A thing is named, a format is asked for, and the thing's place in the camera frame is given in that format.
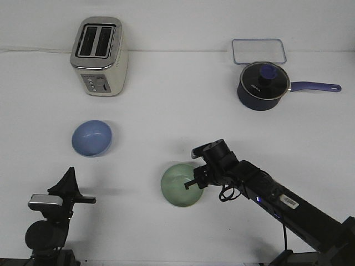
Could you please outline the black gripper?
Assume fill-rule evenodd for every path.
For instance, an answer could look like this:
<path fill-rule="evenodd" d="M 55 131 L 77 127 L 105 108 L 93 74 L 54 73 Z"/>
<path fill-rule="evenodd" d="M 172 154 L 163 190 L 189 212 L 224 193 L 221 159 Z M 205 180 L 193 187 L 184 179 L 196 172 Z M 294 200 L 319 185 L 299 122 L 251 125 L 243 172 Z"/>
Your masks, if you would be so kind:
<path fill-rule="evenodd" d="M 213 143 L 215 146 L 211 150 L 211 158 L 208 160 L 202 157 L 206 165 L 193 170 L 194 179 L 184 183 L 186 190 L 193 185 L 202 189 L 208 185 L 222 186 L 235 183 L 232 175 L 227 172 L 239 163 L 238 159 L 223 139 Z"/>
<path fill-rule="evenodd" d="M 71 219 L 76 203 L 95 204 L 97 201 L 96 197 L 80 194 L 74 167 L 69 168 L 60 181 L 47 191 L 51 199 L 55 200 L 55 204 L 50 205 L 47 214 L 47 219 L 50 221 L 62 222 Z"/>

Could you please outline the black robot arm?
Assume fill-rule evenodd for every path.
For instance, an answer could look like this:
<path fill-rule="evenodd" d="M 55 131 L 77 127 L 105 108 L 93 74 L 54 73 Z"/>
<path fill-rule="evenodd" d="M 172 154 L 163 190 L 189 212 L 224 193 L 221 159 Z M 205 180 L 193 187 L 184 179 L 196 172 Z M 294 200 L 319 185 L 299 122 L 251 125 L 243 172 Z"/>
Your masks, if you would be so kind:
<path fill-rule="evenodd" d="M 95 197 L 80 193 L 75 168 L 68 168 L 47 194 L 33 194 L 28 207 L 39 211 L 44 219 L 27 229 L 25 243 L 32 250 L 33 265 L 81 265 L 71 249 L 64 249 L 73 207 L 76 203 L 95 204 Z"/>
<path fill-rule="evenodd" d="M 354 265 L 354 217 L 339 223 L 285 186 L 267 172 L 245 160 L 238 160 L 223 139 L 201 145 L 191 151 L 192 158 L 202 157 L 204 166 L 193 170 L 193 180 L 200 189 L 221 186 L 219 199 L 231 201 L 238 196 L 253 200 L 272 217 L 314 249 L 295 253 L 286 248 L 271 265 Z"/>

